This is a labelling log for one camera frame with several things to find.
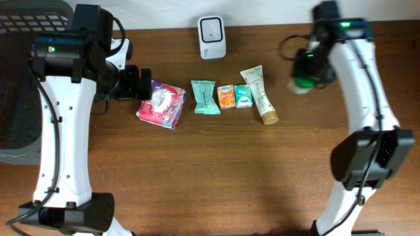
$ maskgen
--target wood grain surface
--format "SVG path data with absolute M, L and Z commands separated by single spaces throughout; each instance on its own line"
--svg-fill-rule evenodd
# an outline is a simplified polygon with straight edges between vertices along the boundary
M 278 56 L 279 42 L 310 29 L 226 28 L 228 52 L 218 60 L 200 58 L 197 29 L 127 32 L 135 48 L 128 64 L 151 68 L 156 81 L 186 89 L 187 98 L 175 130 L 139 121 L 138 101 L 112 101 L 106 115 L 91 117 L 92 189 L 114 194 L 123 226 L 138 235 L 251 235 L 311 226 L 333 187 L 329 154 L 348 134 L 338 82 L 305 96 L 287 89 L 292 65 Z M 401 126 L 420 137 L 420 22 L 376 22 L 373 31 L 389 103 Z M 296 40 L 285 53 L 304 46 Z M 194 114 L 191 80 L 244 84 L 240 71 L 258 65 L 278 123 L 264 126 L 255 106 Z M 415 146 L 396 177 L 368 201 L 356 230 L 420 234 L 419 155 Z M 0 164 L 0 222 L 32 199 L 38 172 L 37 166 Z M 3 223 L 0 232 L 14 235 Z

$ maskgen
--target gray plastic basket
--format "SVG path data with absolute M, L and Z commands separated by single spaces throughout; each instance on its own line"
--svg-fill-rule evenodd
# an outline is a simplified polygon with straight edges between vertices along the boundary
M 37 34 L 69 28 L 73 14 L 61 0 L 0 1 L 0 162 L 40 162 L 41 102 L 28 73 L 31 47 Z

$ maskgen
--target beige tube cap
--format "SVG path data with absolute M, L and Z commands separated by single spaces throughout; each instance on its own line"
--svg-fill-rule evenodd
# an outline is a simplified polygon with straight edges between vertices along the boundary
M 267 111 L 261 117 L 262 121 L 264 121 L 264 125 L 272 125 L 278 121 L 276 111 Z

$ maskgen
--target teal packet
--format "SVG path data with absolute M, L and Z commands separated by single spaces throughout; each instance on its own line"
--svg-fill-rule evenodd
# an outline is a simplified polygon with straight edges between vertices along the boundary
M 250 108 L 252 106 L 252 96 L 249 85 L 234 85 L 236 108 Z
M 221 111 L 213 99 L 214 81 L 191 81 L 197 107 L 196 114 L 219 115 Z

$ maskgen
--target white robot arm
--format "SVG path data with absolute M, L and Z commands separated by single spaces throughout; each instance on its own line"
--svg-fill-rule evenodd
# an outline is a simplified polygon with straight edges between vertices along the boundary
M 111 38 L 113 21 L 123 39 Z M 96 5 L 76 6 L 71 30 L 37 37 L 30 71 L 42 95 L 41 167 L 33 201 L 21 205 L 8 225 L 66 235 L 134 235 L 114 218 L 113 195 L 92 192 L 87 166 L 92 103 L 106 101 L 108 109 L 110 99 L 152 95 L 151 71 L 142 69 L 140 79 L 136 66 L 125 65 L 132 52 L 119 20 Z
M 337 74 L 350 136 L 331 154 L 335 187 L 310 235 L 351 236 L 363 205 L 395 175 L 414 138 L 410 130 L 400 129 L 390 109 L 368 23 L 342 19 L 335 1 L 320 3 L 313 17 L 314 33 L 303 36 L 310 39 L 308 48 L 294 59 L 295 91 L 302 94 L 316 85 L 324 87 Z

